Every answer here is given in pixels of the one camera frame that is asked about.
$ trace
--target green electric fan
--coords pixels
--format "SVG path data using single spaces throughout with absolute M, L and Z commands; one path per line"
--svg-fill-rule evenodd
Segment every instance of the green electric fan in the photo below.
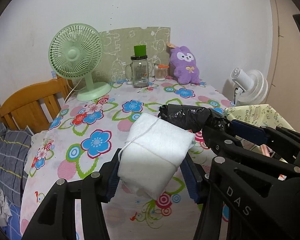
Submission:
M 77 94 L 77 100 L 90 101 L 111 90 L 105 82 L 92 80 L 91 72 L 99 65 L 103 45 L 100 34 L 86 24 L 71 24 L 54 36 L 49 48 L 52 69 L 65 79 L 84 77 L 86 87 Z

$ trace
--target fan base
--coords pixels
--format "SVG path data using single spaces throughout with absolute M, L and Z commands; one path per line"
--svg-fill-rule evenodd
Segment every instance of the fan base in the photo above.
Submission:
M 101 98 L 110 92 L 111 86 L 105 82 L 97 82 L 94 83 L 94 88 L 92 90 L 88 90 L 85 87 L 83 90 L 79 91 L 77 94 L 78 101 L 91 101 L 97 98 Z

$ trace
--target plush toy leg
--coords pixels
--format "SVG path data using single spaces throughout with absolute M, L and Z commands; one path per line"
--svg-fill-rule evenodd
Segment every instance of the plush toy leg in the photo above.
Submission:
M 201 82 L 201 79 L 198 76 L 192 76 L 190 79 L 191 84 L 199 84 Z
M 183 75 L 181 77 L 178 77 L 178 83 L 180 85 L 186 85 L 186 84 L 189 84 L 190 79 L 191 79 L 190 75 Z

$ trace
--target gray blanket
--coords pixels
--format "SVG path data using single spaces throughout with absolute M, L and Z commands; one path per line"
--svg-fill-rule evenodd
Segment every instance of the gray blanket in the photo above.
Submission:
M 23 168 L 30 146 L 31 136 L 27 132 L 7 130 L 0 123 L 0 188 L 18 207 L 28 177 Z

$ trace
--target fan stand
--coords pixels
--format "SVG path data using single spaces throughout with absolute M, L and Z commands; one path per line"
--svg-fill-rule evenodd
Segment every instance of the fan stand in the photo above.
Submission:
M 78 101 L 92 101 L 94 99 L 103 97 L 111 90 L 111 86 L 106 82 L 94 83 L 91 73 L 86 74 L 84 79 L 87 86 L 78 92 Z

